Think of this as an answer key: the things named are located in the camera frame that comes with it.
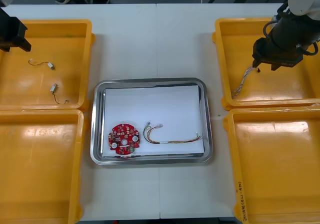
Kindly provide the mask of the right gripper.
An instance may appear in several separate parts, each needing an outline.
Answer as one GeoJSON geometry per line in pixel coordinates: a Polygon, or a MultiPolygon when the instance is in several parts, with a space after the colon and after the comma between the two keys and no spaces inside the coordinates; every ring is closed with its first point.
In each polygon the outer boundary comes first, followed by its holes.
{"type": "Polygon", "coordinates": [[[283,51],[273,44],[270,38],[260,38],[253,45],[252,67],[257,68],[261,63],[271,65],[271,70],[280,67],[294,67],[303,60],[303,55],[295,52],[283,51]]]}

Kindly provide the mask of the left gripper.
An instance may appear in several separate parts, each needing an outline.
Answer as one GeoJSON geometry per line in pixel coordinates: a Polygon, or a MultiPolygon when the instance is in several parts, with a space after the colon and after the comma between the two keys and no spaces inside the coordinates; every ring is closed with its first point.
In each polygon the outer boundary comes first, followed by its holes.
{"type": "Polygon", "coordinates": [[[17,17],[9,16],[2,8],[0,17],[0,50],[9,52],[9,45],[18,45],[22,50],[30,52],[32,46],[25,39],[28,28],[17,17]]]}

